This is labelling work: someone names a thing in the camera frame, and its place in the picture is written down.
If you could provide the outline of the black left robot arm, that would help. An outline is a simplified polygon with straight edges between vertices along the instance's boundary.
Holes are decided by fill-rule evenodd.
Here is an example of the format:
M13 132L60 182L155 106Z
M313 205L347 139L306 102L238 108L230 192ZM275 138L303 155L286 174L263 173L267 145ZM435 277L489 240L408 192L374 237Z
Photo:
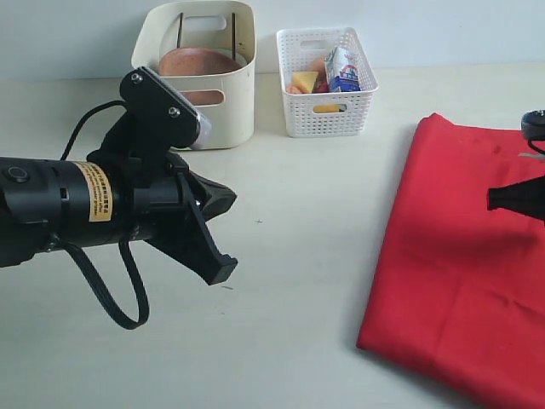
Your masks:
M142 240L209 285L226 281L238 261L220 253L207 222L228 212L236 193L194 173L175 153L148 187L137 187L130 171L120 164L2 158L2 266L64 243Z

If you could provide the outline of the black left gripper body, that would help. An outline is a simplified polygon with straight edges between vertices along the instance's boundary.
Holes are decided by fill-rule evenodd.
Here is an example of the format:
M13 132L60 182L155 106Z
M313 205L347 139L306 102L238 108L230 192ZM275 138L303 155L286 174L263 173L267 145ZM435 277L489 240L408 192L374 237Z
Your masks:
M137 239L167 256L187 256L200 234L200 185L186 161L175 153L146 162L117 160L112 173L120 184L123 213Z

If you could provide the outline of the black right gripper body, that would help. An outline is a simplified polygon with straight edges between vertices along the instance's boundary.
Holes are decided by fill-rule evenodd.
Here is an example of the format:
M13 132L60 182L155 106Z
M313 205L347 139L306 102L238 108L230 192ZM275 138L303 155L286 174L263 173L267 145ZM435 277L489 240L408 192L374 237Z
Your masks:
M504 209L544 221L544 176L520 181L504 187L491 187L487 192L487 210Z

